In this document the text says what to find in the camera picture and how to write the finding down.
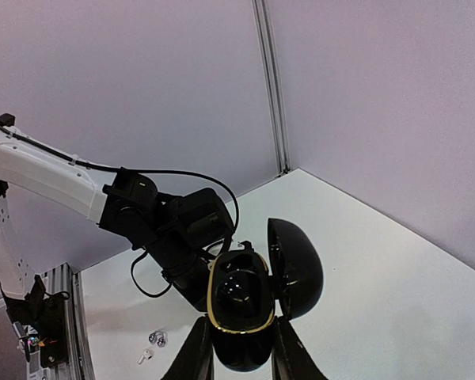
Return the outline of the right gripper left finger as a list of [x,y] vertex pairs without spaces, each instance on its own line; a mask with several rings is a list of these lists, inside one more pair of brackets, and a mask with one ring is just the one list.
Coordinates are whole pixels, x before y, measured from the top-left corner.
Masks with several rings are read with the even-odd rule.
[[199,317],[161,380],[212,380],[214,354],[208,317]]

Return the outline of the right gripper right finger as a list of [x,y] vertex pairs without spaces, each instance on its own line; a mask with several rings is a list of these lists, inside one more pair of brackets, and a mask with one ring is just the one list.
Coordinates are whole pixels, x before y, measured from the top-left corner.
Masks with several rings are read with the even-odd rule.
[[305,349],[291,323],[277,317],[273,323],[272,378],[275,380],[328,380]]

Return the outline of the black charging case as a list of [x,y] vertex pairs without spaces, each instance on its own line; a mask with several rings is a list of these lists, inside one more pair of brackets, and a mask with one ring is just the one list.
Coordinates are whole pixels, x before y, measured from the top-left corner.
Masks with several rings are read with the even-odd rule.
[[276,378],[321,378],[291,325],[320,300],[321,259],[294,223],[270,218],[267,232],[267,258],[244,241],[215,259],[207,291],[215,353],[232,371],[254,371],[271,360]]

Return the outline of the black earbud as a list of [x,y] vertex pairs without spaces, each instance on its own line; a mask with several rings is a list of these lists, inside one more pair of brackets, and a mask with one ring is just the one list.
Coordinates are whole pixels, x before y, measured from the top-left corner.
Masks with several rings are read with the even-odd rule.
[[248,270],[226,275],[216,291],[217,303],[228,314],[254,318],[261,313],[263,285],[260,277]]

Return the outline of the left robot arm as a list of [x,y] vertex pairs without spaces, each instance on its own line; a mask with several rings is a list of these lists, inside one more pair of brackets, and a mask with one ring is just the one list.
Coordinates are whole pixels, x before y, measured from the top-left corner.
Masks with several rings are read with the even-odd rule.
[[69,207],[102,230],[125,238],[161,268],[169,287],[196,310],[206,310],[210,245],[229,246],[238,226],[216,189],[186,196],[159,191],[149,169],[94,164],[30,138],[10,114],[0,116],[0,288],[23,298],[35,272],[20,254],[7,210],[6,192],[16,185]]

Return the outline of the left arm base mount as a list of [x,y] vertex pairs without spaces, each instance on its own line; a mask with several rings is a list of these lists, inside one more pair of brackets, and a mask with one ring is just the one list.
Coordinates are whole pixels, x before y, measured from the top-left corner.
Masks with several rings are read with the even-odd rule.
[[39,275],[34,276],[32,289],[23,299],[3,296],[9,320],[23,327],[30,326],[33,334],[21,332],[18,336],[25,350],[25,359],[32,358],[32,338],[38,339],[40,365],[52,368],[68,359],[65,309],[70,299],[67,291],[49,294]]

